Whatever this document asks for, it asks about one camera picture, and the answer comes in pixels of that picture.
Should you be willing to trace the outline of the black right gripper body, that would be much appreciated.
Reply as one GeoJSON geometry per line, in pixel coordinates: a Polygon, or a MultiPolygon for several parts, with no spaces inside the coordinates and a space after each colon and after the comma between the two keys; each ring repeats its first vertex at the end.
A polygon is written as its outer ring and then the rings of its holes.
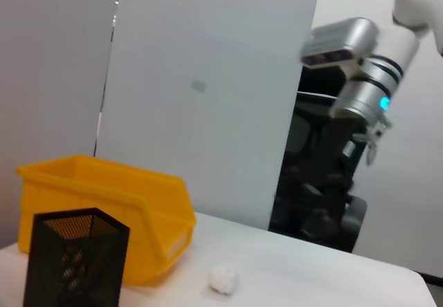
{"type": "Polygon", "coordinates": [[[352,152],[348,158],[343,150],[352,134],[363,132],[360,118],[332,118],[325,127],[313,154],[304,163],[305,176],[326,176],[333,169],[342,167],[345,175],[353,176],[360,160],[362,149],[352,152]]]}

